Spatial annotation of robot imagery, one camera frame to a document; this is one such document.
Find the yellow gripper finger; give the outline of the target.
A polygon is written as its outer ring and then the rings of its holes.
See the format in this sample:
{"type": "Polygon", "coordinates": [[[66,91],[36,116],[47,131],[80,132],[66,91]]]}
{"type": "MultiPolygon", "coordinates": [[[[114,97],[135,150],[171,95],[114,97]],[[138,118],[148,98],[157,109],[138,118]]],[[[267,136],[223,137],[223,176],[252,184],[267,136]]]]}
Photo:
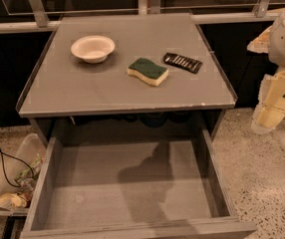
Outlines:
{"type": "Polygon", "coordinates": [[[285,118],[285,68],[274,76],[265,75],[259,90],[251,123],[251,129],[265,134],[275,129],[285,118]]]}
{"type": "Polygon", "coordinates": [[[269,51],[270,31],[270,27],[266,28],[258,37],[248,44],[247,50],[258,54],[267,54],[269,51]]]}

